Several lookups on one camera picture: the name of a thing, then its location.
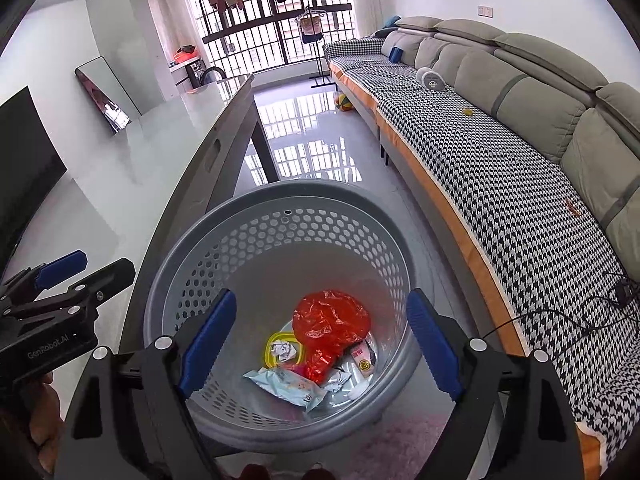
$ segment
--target red plastic bag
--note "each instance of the red plastic bag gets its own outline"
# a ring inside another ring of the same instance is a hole
[[[344,349],[369,330],[369,313],[353,296],[339,290],[306,295],[293,313],[293,333],[306,349],[305,377],[321,384]]]

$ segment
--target yellow ball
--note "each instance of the yellow ball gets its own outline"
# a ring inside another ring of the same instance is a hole
[[[345,94],[340,94],[335,97],[335,107],[341,112],[349,112],[350,110],[353,110],[353,105]]]

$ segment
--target light switch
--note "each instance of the light switch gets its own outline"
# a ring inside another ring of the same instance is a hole
[[[493,7],[485,7],[478,5],[478,16],[484,16],[486,18],[492,18],[494,16]]]

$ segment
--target metal screw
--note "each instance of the metal screw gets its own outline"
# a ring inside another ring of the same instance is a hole
[[[171,346],[172,342],[173,341],[169,336],[163,335],[163,336],[159,337],[158,339],[156,339],[156,342],[154,343],[154,346],[158,350],[166,350],[167,348],[169,348],[169,346]]]
[[[546,363],[549,361],[549,356],[546,354],[544,350],[536,350],[533,352],[533,357],[535,357],[536,361],[541,363]]]
[[[98,346],[98,348],[96,348],[94,350],[94,359],[98,359],[98,361],[100,359],[104,359],[105,357],[107,357],[107,347],[106,346]]]
[[[469,346],[476,352],[484,352],[486,350],[486,343],[482,339],[477,337],[469,341]]]

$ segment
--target yellow lid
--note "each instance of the yellow lid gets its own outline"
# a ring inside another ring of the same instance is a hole
[[[296,347],[298,353],[295,357],[295,364],[299,365],[305,361],[305,347],[303,347],[298,340],[296,339],[296,335],[293,332],[276,332],[273,334],[269,340],[267,341],[267,346],[264,349],[264,365],[267,368],[273,368],[278,364],[278,358],[276,356],[271,355],[271,343],[277,340],[286,341],[287,343],[293,343]]]

